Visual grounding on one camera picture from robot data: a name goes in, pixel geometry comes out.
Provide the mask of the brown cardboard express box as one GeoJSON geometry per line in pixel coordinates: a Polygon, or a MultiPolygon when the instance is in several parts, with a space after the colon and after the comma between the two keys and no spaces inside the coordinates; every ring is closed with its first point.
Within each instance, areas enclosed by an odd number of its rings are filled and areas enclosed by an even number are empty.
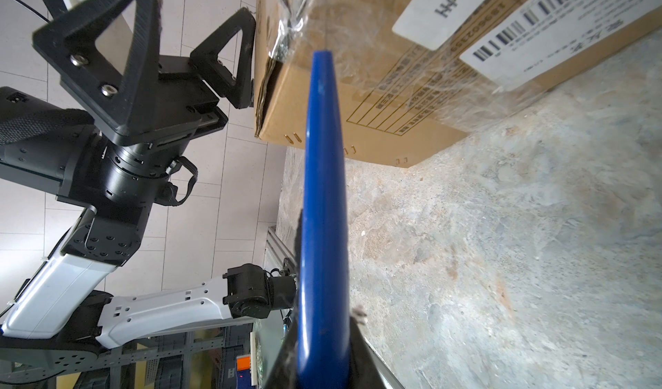
{"type": "Polygon", "coordinates": [[[344,152],[408,168],[661,26],[661,0],[258,0],[255,132],[303,148],[331,51],[344,152]]]}

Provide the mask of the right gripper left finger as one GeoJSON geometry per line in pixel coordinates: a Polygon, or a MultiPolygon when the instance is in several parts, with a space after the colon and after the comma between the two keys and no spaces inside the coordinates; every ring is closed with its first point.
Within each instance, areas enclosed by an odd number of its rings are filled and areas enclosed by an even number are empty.
{"type": "Polygon", "coordinates": [[[298,388],[298,329],[298,320],[294,319],[263,385],[265,389],[298,388]]]}

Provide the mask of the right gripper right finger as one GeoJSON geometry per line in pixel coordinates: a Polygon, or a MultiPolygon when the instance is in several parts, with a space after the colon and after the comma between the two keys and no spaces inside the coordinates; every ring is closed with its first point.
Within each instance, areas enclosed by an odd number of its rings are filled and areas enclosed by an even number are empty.
{"type": "Polygon", "coordinates": [[[349,389],[386,389],[356,319],[350,318],[349,389]]]}

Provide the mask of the blue utility knife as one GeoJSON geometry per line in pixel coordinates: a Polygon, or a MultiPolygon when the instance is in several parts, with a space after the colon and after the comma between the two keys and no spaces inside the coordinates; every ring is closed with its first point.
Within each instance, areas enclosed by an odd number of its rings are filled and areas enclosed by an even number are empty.
{"type": "Polygon", "coordinates": [[[298,387],[345,388],[350,370],[348,222],[334,59],[312,58],[304,167],[298,387]]]}

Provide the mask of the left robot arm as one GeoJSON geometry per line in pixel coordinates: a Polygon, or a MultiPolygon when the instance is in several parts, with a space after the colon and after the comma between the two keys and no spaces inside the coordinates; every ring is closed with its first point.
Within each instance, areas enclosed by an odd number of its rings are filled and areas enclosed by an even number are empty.
{"type": "Polygon", "coordinates": [[[98,284],[141,248],[154,206],[185,202],[172,183],[197,167],[193,139],[228,123],[218,102],[253,101],[256,20],[241,8],[187,58],[160,54],[162,0],[42,0],[52,18],[36,51],[79,103],[61,109],[1,90],[1,177],[82,213],[3,312],[1,382],[39,387],[69,373],[134,362],[122,347],[198,328],[241,325],[290,309],[286,270],[246,263],[179,291],[115,296],[98,284]]]}

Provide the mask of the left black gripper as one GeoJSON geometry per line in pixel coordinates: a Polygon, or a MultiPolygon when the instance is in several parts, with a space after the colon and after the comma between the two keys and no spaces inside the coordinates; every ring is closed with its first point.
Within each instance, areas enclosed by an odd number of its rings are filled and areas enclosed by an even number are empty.
{"type": "Polygon", "coordinates": [[[175,173],[191,140],[229,121],[211,89],[234,108],[253,105],[251,11],[237,10],[189,60],[158,61],[160,9],[161,0],[86,0],[33,35],[34,49],[102,134],[87,166],[99,180],[175,173]]]}

